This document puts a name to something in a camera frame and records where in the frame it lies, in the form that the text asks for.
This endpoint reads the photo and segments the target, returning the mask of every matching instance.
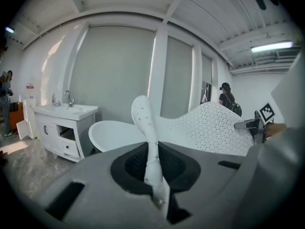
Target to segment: drawer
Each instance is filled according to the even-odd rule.
[[[61,142],[62,150],[65,154],[73,157],[81,157],[75,141],[62,137],[58,138]]]

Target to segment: bathroom sink vanity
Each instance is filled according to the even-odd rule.
[[[90,154],[93,145],[88,131],[95,123],[97,106],[45,105],[33,110],[42,148],[74,162]]]

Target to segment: ceiling light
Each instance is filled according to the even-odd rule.
[[[14,33],[14,30],[12,28],[10,28],[10,27],[5,27],[5,30],[7,30],[10,33]]]
[[[251,51],[252,52],[261,52],[261,51],[266,51],[266,50],[291,48],[291,47],[292,47],[292,42],[278,42],[278,43],[273,43],[273,44],[269,44],[269,45],[252,47]]]

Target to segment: white sink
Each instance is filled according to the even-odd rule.
[[[34,112],[50,115],[53,117],[80,121],[98,111],[98,106],[87,106],[75,104],[73,107],[68,107],[68,104],[54,107],[52,105],[44,105],[33,108]]]

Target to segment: person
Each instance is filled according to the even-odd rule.
[[[13,95],[13,92],[10,89],[10,82],[12,80],[13,72],[8,71],[7,74],[6,72],[3,72],[2,76],[5,77],[5,75],[5,82],[2,82],[2,86],[0,89],[0,101],[2,105],[4,119],[4,135],[11,136],[13,132],[10,130],[10,102],[8,95]]]
[[[218,103],[221,105],[230,108],[233,103],[235,103],[235,98],[233,94],[231,93],[231,87],[229,83],[225,82],[222,84],[220,90],[222,90],[222,94],[219,96]]]

